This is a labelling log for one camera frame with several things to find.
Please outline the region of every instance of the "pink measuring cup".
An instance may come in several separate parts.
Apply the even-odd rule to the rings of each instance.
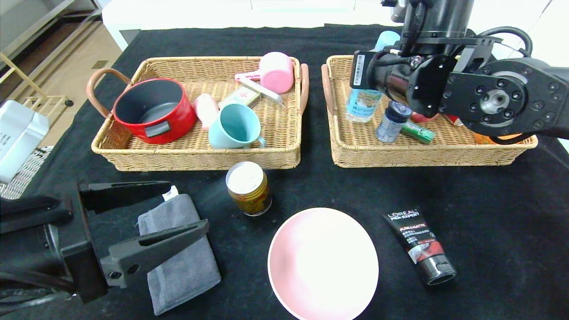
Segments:
[[[259,70],[238,73],[235,75],[235,80],[243,77],[251,80],[260,79],[263,87],[276,93],[285,93],[290,90],[294,82],[292,60],[282,52],[269,52],[261,58]]]

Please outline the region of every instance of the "black table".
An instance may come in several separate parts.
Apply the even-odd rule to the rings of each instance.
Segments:
[[[90,150],[103,119],[86,102],[38,173],[28,194],[54,185],[170,180],[190,194],[208,234],[222,281],[163,319],[289,319],[267,276],[269,244],[292,214],[333,207],[353,216],[377,249],[380,279],[358,319],[555,319],[569,314],[569,155],[555,139],[504,167],[341,169],[332,163],[320,66],[330,55],[373,47],[380,26],[230,28],[142,31],[114,65],[131,76],[155,56],[262,55],[283,51],[310,66],[310,99],[303,119],[302,161],[268,170],[271,210],[258,218],[236,212],[223,171],[123,173]],[[96,93],[110,106],[124,84],[103,79]],[[138,234],[137,216],[161,202],[90,217],[97,249]],[[391,208],[422,207],[459,275],[425,288],[380,218]],[[7,319],[153,318],[145,281],[113,289],[87,305],[77,299],[22,310]]]

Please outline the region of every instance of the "basket handle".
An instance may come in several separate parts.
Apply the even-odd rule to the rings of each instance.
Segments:
[[[308,103],[308,87],[310,86],[308,82],[308,64],[303,63],[300,65],[300,76],[302,82],[300,83],[300,109],[298,109],[298,114],[302,116]]]
[[[335,103],[334,95],[332,94],[332,85],[330,84],[330,75],[328,73],[328,65],[322,65],[322,87],[324,87],[324,97],[326,98],[326,109],[330,115],[334,114]]]
[[[99,80],[106,73],[112,73],[112,74],[116,75],[119,79],[121,79],[127,85],[133,84],[132,81],[127,76],[123,75],[118,70],[113,69],[113,68],[102,68],[102,69],[97,70],[95,73],[93,73],[93,75],[89,78],[89,81],[87,81],[87,98],[89,99],[89,101],[91,102],[93,107],[95,107],[95,109],[97,109],[97,111],[99,111],[99,113],[104,118],[107,118],[109,116],[110,111],[108,111],[99,102],[99,100],[95,97],[95,85],[97,84],[97,82],[99,82]]]

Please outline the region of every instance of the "teal mug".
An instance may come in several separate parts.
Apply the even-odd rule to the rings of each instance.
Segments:
[[[255,140],[264,148],[266,141],[260,134],[261,122],[255,111],[244,104],[229,104],[219,111],[208,137],[214,149],[248,147]]]

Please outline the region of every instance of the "pink bowl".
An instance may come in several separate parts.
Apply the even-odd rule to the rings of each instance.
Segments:
[[[269,280],[292,315],[305,320],[356,318],[379,276],[376,249],[364,228],[330,208],[300,211],[277,230]]]

